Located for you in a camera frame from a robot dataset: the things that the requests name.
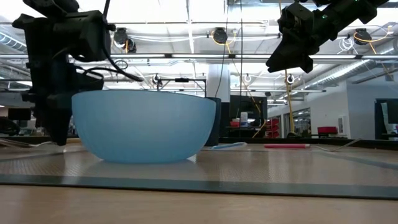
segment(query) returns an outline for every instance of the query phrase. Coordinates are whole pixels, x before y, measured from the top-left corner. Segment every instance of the ceiling light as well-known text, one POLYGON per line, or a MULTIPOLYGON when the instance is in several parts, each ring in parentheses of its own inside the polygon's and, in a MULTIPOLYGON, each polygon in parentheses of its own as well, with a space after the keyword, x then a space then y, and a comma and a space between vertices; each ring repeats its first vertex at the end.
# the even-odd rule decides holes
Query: ceiling light
POLYGON ((398 59, 396 55, 364 55, 362 59, 398 59))
POLYGON ((236 55, 236 58, 261 58, 261 59, 269 59, 271 55, 269 54, 244 54, 244 55, 236 55))
POLYGON ((286 100, 267 100, 268 102, 286 102, 286 100))
POLYGON ((223 58, 228 55, 222 54, 172 54, 172 58, 223 58))
POLYGON ((269 103, 268 106, 286 106, 285 103, 269 103))
POLYGON ((310 55, 312 59, 354 59, 356 55, 310 55))
POLYGON ((287 77, 286 82, 288 84, 293 84, 294 82, 294 76, 292 74, 289 75, 289 77, 287 77))
POLYGON ((246 82, 250 82, 251 81, 251 76, 248 73, 244 77, 244 81, 246 81, 246 82))
POLYGON ((112 54, 111 58, 165 58, 164 54, 112 54))
POLYGON ((22 84, 22 85, 32 86, 32 82, 31 81, 19 81, 17 83, 22 84))

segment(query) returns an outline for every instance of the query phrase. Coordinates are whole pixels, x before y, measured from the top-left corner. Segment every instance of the red marker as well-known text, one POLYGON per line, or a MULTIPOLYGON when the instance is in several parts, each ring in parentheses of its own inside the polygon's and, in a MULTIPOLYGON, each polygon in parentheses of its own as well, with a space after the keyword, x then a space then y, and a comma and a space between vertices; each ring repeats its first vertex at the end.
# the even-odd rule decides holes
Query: red marker
POLYGON ((309 149, 309 144, 264 144, 266 149, 309 149))

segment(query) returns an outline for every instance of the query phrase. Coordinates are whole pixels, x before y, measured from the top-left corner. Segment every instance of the desk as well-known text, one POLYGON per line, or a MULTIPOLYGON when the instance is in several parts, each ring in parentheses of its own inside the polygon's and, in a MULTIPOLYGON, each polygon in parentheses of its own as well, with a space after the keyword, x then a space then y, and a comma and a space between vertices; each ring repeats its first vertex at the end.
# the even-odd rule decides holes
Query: desk
MULTIPOLYGON (((251 138, 259 130, 260 127, 226 127, 229 138, 251 138)), ((263 138, 265 135, 265 128, 256 136, 256 138, 263 138)))

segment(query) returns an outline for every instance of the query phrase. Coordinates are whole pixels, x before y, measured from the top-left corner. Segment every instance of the yellow cable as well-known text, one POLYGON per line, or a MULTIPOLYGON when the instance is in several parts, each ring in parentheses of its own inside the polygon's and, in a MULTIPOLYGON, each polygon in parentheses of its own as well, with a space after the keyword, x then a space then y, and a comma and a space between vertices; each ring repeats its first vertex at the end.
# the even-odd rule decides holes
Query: yellow cable
POLYGON ((267 123, 266 123, 266 121, 264 120, 264 124, 262 124, 262 126, 260 127, 260 130, 258 130, 258 131, 254 134, 254 136, 253 136, 252 138, 256 137, 256 136, 260 133, 260 131, 264 128, 264 126, 265 126, 266 124, 267 124, 267 123))
MULTIPOLYGON (((229 53, 229 54, 231 54, 231 49, 229 48, 230 43, 228 43, 228 44, 225 43, 225 45, 226 45, 226 47, 227 47, 227 49, 228 49, 228 53, 229 53)), ((238 74, 239 74, 239 77, 242 78, 242 75, 240 74, 240 72, 239 72, 239 70, 238 70, 238 68, 237 68, 237 66, 236 66, 236 64, 235 64, 235 62, 234 62, 233 60, 232 60, 232 62, 233 62, 233 64, 234 64, 234 66, 235 66, 236 71, 237 71, 238 74)), ((245 82, 242 82, 242 83, 243 83, 244 87, 248 90, 248 86, 245 84, 245 82)), ((249 95, 250 95, 250 97, 251 97, 251 100, 253 101, 254 105, 256 106, 257 110, 259 111, 259 114, 261 114, 260 107, 257 105, 256 100, 254 99, 254 97, 252 96, 252 94, 251 94, 250 92, 248 92, 248 93, 249 93, 249 95)), ((263 129, 263 127, 266 125, 266 121, 265 121, 265 120, 263 120, 262 122, 263 122, 263 124, 262 124, 262 126, 260 127, 260 130, 259 130, 256 134, 254 134, 254 136, 253 136, 252 138, 255 138, 255 137, 260 133, 260 131, 263 129)))
POLYGON ((386 35, 385 35, 384 37, 382 37, 382 38, 380 38, 380 39, 377 39, 377 40, 363 40, 363 39, 359 39, 358 37, 356 37, 356 34, 358 34, 357 32, 354 34, 354 38, 357 39, 357 40, 360 40, 360 41, 362 41, 362 42, 373 43, 373 42, 377 42, 377 41, 384 40, 385 38, 387 38, 387 36, 388 36, 388 34, 389 34, 389 33, 388 33, 389 31, 390 31, 390 28, 388 28, 387 33, 386 33, 386 35))
MULTIPOLYGON (((280 15, 282 15, 282 0, 279 0, 279 11, 280 15)), ((294 133, 293 105, 292 105, 292 96, 290 95, 290 90, 289 90, 289 84, 287 83, 287 70, 285 70, 285 84, 286 84, 287 101, 289 102, 290 132, 294 133)))

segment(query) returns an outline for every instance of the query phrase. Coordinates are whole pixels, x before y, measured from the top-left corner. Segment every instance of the white pillar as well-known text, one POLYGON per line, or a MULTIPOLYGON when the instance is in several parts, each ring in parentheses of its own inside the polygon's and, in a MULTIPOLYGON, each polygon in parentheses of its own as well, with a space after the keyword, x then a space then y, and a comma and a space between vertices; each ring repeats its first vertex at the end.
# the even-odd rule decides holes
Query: white pillar
POLYGON ((207 73, 207 97, 217 97, 221 99, 221 102, 229 103, 231 98, 231 74, 227 63, 224 64, 222 74, 221 68, 222 65, 209 65, 209 72, 207 73))

